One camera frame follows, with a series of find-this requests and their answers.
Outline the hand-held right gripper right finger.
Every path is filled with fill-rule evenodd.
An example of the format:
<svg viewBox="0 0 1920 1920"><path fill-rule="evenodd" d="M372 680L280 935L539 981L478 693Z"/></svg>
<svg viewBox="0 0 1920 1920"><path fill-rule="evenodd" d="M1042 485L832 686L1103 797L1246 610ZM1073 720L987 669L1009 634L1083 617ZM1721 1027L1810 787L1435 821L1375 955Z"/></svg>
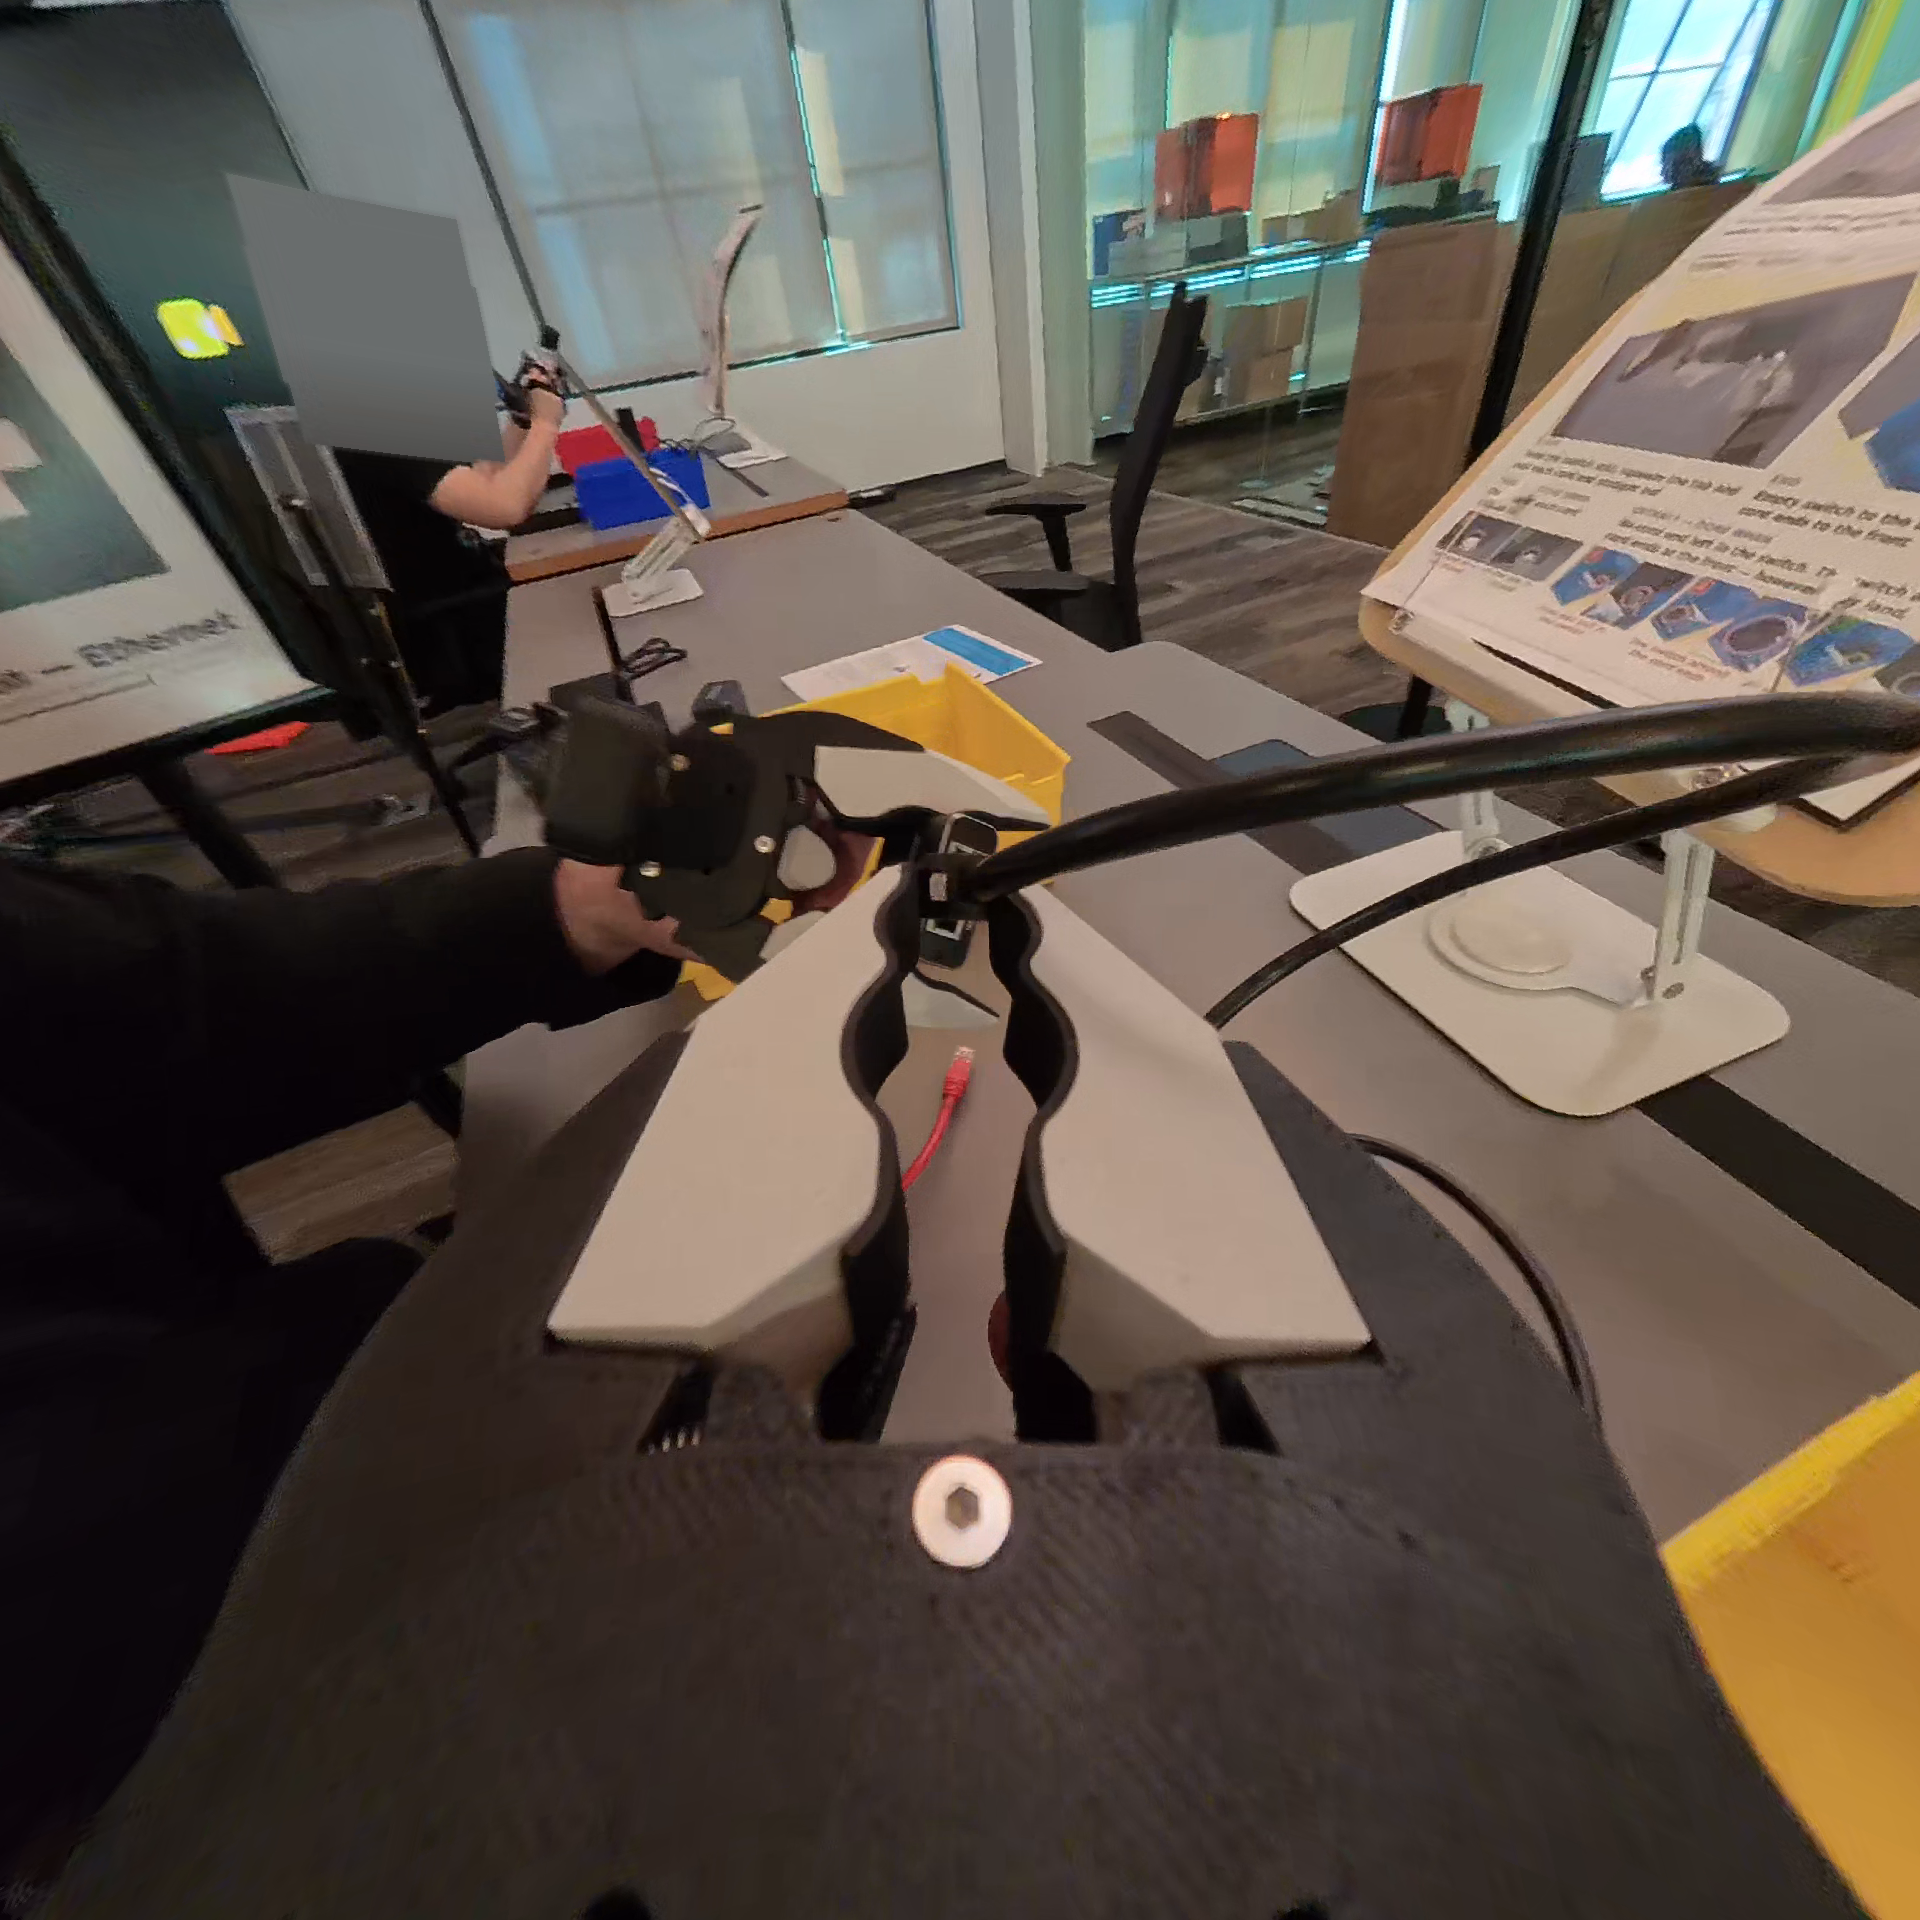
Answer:
<svg viewBox="0 0 1920 1920"><path fill-rule="evenodd" d="M1005 1066L1030 1096L1005 1219L1024 1438L1095 1438L1162 1374L1348 1360L1375 1330L1220 1027L1055 891L995 906Z"/></svg>

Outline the black ethernet splitter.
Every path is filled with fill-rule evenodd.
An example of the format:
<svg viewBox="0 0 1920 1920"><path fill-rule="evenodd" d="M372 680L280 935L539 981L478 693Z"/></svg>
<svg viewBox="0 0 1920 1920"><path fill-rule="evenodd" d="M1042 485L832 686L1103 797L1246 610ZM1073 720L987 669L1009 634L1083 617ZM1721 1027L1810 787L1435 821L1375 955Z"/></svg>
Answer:
<svg viewBox="0 0 1920 1920"><path fill-rule="evenodd" d="M1003 849L989 816L949 816L913 833L912 872L920 896L913 973L958 973L975 948L970 878Z"/></svg>

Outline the person's left hand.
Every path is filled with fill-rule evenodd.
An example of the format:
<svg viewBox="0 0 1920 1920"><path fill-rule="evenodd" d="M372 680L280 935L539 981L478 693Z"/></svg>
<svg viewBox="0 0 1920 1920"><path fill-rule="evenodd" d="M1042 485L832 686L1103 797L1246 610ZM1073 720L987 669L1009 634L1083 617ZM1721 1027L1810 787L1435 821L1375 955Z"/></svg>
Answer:
<svg viewBox="0 0 1920 1920"><path fill-rule="evenodd" d="M674 966L692 962L692 951L683 948L683 924L646 916L646 906L622 890L620 869L558 855L554 916L566 948L586 973L620 973L633 955L663 955Z"/></svg>

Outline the white desk stand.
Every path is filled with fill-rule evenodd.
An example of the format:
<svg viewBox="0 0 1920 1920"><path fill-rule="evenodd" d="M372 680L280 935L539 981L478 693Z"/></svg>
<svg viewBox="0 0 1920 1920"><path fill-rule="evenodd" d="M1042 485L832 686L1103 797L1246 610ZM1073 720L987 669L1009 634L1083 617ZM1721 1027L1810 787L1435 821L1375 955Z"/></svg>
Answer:
<svg viewBox="0 0 1920 1920"><path fill-rule="evenodd" d="M692 555L715 538L704 508L660 517L652 544L620 569L602 588L611 617L672 610L704 601L704 577L692 573Z"/></svg>

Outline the wooden edged desk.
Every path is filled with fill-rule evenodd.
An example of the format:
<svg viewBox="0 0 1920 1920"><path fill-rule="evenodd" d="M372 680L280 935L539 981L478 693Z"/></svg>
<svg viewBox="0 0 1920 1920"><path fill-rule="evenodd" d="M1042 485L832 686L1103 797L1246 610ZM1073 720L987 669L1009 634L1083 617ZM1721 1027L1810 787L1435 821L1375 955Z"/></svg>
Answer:
<svg viewBox="0 0 1920 1920"><path fill-rule="evenodd" d="M724 468L704 459L709 468L709 528L715 538L764 533L805 517L832 517L850 505L850 488L834 480L805 468L799 459L764 460L764 468ZM597 533L593 519L558 528L558 533L516 533L504 538L504 573L509 586L539 586L602 561L630 561L660 538L663 519L611 528Z"/></svg>

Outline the blue plastic bin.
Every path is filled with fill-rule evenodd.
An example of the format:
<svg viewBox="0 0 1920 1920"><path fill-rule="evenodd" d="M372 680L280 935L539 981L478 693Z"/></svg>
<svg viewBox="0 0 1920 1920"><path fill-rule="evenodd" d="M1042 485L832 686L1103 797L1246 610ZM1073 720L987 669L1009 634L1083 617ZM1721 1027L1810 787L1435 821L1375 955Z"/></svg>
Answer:
<svg viewBox="0 0 1920 1920"><path fill-rule="evenodd" d="M672 517L663 492L674 492L683 505L709 517L704 451L660 444L660 451L652 451L652 475L640 475L630 451L573 468L573 499L597 533L646 528L646 519Z"/></svg>

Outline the black office chair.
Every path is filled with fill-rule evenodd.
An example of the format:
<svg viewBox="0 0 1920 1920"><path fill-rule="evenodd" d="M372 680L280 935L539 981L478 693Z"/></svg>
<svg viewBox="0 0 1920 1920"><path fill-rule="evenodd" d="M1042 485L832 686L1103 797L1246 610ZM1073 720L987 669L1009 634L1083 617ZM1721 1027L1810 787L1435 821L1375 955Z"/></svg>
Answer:
<svg viewBox="0 0 1920 1920"><path fill-rule="evenodd" d="M1168 307L1162 323L1162 344L1137 392L1135 432L1124 443L1111 492L1105 492L1105 533L1111 533L1111 573L1079 573L1070 555L1070 519L1090 505L1079 492L1009 492L995 499L987 517L1024 517L1046 544L1046 569L1003 569L987 586L1042 610L1046 624L1079 634L1083 644L1124 652L1144 644L1137 617L1137 528L1150 488L1162 480L1167 443L1175 432L1189 390L1205 377L1205 330L1208 299L1194 299L1189 279L1168 285Z"/></svg>

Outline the white board stand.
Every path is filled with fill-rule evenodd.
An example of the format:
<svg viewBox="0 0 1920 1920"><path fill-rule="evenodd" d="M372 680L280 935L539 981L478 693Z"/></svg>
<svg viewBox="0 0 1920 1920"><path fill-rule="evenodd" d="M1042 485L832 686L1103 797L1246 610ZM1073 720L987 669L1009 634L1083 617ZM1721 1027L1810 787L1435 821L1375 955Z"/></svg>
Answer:
<svg viewBox="0 0 1920 1920"><path fill-rule="evenodd" d="M1786 1038L1786 1004L1704 951L1712 847L1664 828L1661 855L1656 918L1555 855L1417 906L1343 951L1512 1096L1612 1115Z"/></svg>

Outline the black tripod with grey panel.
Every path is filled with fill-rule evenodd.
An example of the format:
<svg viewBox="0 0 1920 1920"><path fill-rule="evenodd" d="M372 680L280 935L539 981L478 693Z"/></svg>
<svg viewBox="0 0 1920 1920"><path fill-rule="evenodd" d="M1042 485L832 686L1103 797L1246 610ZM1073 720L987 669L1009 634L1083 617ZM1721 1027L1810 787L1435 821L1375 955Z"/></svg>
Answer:
<svg viewBox="0 0 1920 1920"><path fill-rule="evenodd" d="M336 451L306 437L293 403L240 403L231 409L231 432L280 528L298 577L319 593L319 610L330 617L345 693L380 720L390 745L417 761L461 849L478 855L485 847L469 824L461 783L433 749L417 680L390 626L385 555L349 499Z"/></svg>

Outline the storage shelf with boxes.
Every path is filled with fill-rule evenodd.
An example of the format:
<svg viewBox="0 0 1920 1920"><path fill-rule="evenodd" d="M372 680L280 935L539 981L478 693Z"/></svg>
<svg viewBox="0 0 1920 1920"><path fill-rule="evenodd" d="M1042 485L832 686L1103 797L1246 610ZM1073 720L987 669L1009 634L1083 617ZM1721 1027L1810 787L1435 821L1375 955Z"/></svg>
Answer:
<svg viewBox="0 0 1920 1920"><path fill-rule="evenodd" d="M1311 211L1205 211L1154 225L1144 208L1090 218L1090 437L1135 425L1168 299L1205 299L1205 373L1175 422L1343 392L1358 361L1360 201Z"/></svg>

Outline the large brown cardboard box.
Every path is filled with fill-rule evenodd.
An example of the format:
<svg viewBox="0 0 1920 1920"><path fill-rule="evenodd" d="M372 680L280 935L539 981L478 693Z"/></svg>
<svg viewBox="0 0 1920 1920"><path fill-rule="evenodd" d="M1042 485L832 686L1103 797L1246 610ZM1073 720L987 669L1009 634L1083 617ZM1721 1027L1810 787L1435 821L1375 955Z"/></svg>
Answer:
<svg viewBox="0 0 1920 1920"><path fill-rule="evenodd" d="M1417 225L1375 238L1331 475L1331 538L1396 547L1470 468L1518 225Z"/></svg>

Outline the person's dark clothing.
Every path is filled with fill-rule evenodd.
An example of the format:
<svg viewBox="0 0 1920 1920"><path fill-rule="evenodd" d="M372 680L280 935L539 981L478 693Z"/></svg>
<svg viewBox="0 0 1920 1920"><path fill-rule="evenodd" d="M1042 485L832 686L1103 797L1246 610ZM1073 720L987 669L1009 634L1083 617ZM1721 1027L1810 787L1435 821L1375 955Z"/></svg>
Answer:
<svg viewBox="0 0 1920 1920"><path fill-rule="evenodd" d="M148 1747L423 1255L259 1260L225 1181L163 1177L148 1205L20 1090L0 1137L0 1837L4 1882L40 1882Z"/></svg>

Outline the large display screen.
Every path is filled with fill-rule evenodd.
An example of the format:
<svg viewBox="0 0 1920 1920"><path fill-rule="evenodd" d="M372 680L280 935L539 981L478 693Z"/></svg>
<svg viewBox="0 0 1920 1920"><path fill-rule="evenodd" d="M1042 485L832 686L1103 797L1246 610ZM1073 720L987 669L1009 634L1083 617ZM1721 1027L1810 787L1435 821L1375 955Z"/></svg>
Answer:
<svg viewBox="0 0 1920 1920"><path fill-rule="evenodd" d="M250 547L11 141L0 227L4 804L325 711L325 634Z"/></svg>

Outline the orange box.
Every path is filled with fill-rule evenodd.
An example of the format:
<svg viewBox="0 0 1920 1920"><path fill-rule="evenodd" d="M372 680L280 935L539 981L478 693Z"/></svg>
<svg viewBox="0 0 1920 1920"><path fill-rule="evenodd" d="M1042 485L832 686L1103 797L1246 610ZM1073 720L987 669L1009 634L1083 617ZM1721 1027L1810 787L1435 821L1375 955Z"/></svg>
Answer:
<svg viewBox="0 0 1920 1920"><path fill-rule="evenodd" d="M1154 225L1257 208L1262 110L1214 110L1154 140Z"/></svg>
<svg viewBox="0 0 1920 1920"><path fill-rule="evenodd" d="M1485 83L1396 98L1376 116L1375 190L1461 183L1476 161Z"/></svg>

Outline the wooden instruction board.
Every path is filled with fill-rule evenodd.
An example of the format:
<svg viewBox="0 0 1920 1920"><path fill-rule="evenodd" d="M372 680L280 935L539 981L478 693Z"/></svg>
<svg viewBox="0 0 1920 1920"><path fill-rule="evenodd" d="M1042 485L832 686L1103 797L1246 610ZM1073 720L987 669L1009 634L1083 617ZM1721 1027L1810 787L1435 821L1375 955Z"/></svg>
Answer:
<svg viewBox="0 0 1920 1920"><path fill-rule="evenodd" d="M1913 701L1920 88L1626 299L1387 555L1360 637L1501 724Z"/></svg>

